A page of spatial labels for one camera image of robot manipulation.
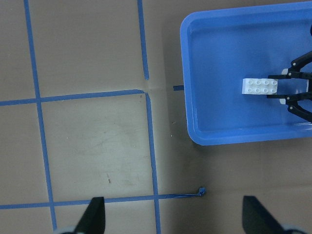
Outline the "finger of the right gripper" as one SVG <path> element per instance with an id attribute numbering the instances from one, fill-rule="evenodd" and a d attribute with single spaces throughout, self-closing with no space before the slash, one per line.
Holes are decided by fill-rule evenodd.
<path id="1" fill-rule="evenodd" d="M 291 62 L 290 68 L 286 69 L 286 74 L 283 75 L 268 75 L 270 79 L 312 79 L 312 74 L 308 72 L 301 72 L 301 69 L 312 62 L 312 52 L 308 52 Z"/>
<path id="2" fill-rule="evenodd" d="M 303 100 L 312 100 L 312 92 L 304 92 L 292 95 L 266 95 L 266 98 L 270 99 L 282 99 L 285 101 L 285 105 L 288 106 L 288 112 L 300 117 L 308 122 L 312 121 L 312 113 L 303 109 L 298 102 Z"/>

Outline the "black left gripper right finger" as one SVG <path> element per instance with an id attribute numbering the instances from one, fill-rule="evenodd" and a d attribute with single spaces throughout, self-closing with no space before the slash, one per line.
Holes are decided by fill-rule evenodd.
<path id="1" fill-rule="evenodd" d="M 283 227 L 255 196 L 245 195 L 242 204 L 242 227 L 246 234 L 283 234 Z"/>

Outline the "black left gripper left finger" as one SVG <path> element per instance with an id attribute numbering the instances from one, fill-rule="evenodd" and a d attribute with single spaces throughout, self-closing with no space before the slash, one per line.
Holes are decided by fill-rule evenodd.
<path id="1" fill-rule="evenodd" d="M 93 197 L 76 225 L 74 234 L 103 234 L 105 232 L 104 197 Z"/>

